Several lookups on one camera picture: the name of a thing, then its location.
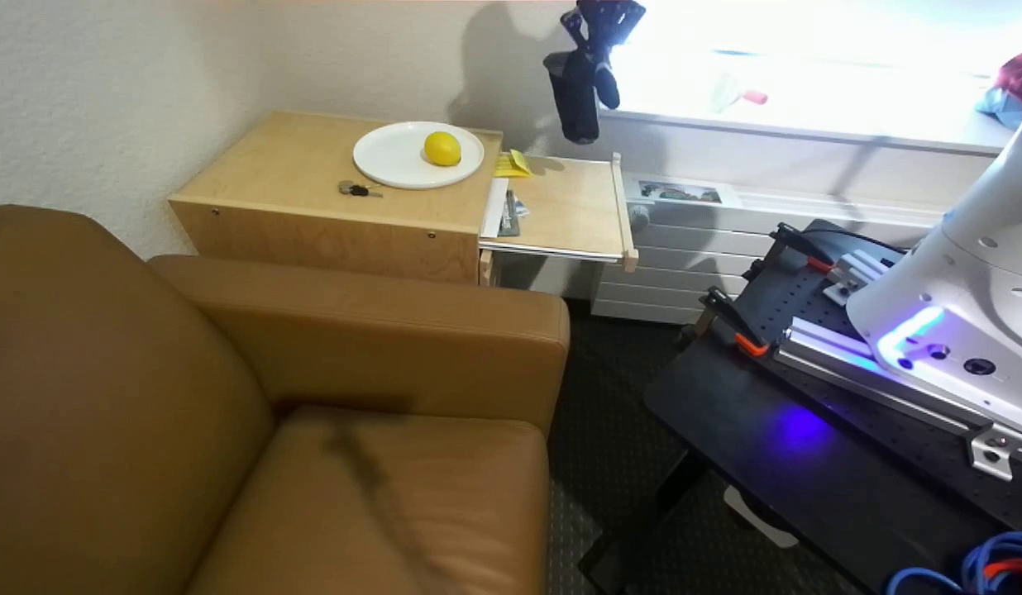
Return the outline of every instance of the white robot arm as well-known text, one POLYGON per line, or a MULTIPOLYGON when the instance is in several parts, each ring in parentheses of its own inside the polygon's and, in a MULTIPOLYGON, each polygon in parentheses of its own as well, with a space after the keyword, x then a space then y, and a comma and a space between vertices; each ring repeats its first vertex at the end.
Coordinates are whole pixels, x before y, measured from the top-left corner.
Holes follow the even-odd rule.
POLYGON ((894 381, 1022 432, 1022 126, 845 317, 894 381))

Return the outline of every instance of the lemon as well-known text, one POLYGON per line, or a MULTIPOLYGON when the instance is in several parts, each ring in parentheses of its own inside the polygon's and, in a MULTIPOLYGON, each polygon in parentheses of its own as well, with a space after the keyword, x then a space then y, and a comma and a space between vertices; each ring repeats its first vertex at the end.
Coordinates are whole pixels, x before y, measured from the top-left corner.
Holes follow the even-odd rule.
POLYGON ((455 163, 462 163, 462 143, 455 143, 455 136, 449 132, 431 132, 420 155, 435 169, 452 169, 455 163))

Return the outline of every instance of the purple light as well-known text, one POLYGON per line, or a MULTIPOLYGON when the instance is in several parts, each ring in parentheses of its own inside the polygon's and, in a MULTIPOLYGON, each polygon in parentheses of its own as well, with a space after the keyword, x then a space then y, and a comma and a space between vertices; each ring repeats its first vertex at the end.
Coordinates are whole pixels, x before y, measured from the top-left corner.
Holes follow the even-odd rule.
POLYGON ((788 404, 774 426, 772 426, 772 446, 779 454, 779 456, 811 456, 811 454, 820 454, 827 448, 827 444, 832 441, 832 428, 817 415, 811 414, 808 406, 800 404, 788 404))

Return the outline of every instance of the armchair armrest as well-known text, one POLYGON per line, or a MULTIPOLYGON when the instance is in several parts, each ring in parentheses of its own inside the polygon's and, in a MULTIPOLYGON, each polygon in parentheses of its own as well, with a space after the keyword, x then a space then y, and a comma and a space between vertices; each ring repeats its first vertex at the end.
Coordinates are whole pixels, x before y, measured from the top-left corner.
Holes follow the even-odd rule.
POLYGON ((570 355, 560 297, 215 257, 148 265, 239 345, 273 404, 549 428, 570 355))

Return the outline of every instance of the wooden side table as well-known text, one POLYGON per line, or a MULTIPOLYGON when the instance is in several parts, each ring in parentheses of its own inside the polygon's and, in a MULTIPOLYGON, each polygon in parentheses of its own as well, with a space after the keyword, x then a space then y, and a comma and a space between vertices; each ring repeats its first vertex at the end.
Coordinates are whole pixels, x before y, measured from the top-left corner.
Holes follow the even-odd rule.
POLYGON ((171 195, 199 254, 338 272, 488 282, 488 251, 636 261, 619 163, 533 155, 517 178, 519 234, 487 234, 500 132, 474 129, 484 164, 447 187, 391 187, 354 163, 378 120, 273 111, 171 195))

